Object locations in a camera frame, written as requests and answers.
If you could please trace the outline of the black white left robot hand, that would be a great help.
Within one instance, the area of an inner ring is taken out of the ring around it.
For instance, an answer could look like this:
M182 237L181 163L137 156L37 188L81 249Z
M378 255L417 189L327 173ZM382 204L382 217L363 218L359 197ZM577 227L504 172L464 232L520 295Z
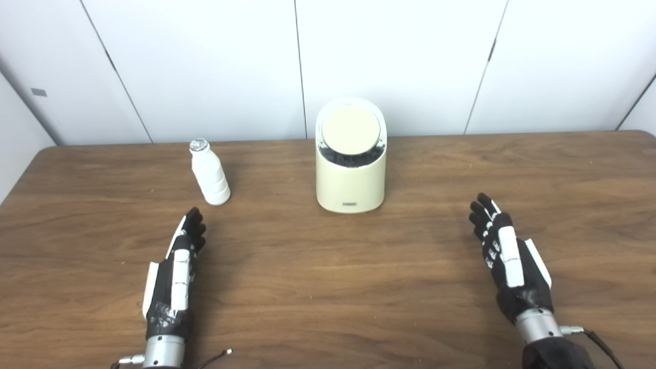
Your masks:
M198 255L206 245L206 229L199 208L191 208L174 231L164 260L150 262L141 308L146 339L188 338L194 323L190 291L197 274Z

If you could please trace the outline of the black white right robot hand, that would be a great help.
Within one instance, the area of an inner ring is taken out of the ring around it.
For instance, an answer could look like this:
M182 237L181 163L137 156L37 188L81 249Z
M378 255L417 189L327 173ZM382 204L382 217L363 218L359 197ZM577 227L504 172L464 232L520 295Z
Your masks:
M551 277L532 240L518 238L511 216L487 194L478 194L469 222L497 287L496 301L508 321L531 309L555 312Z

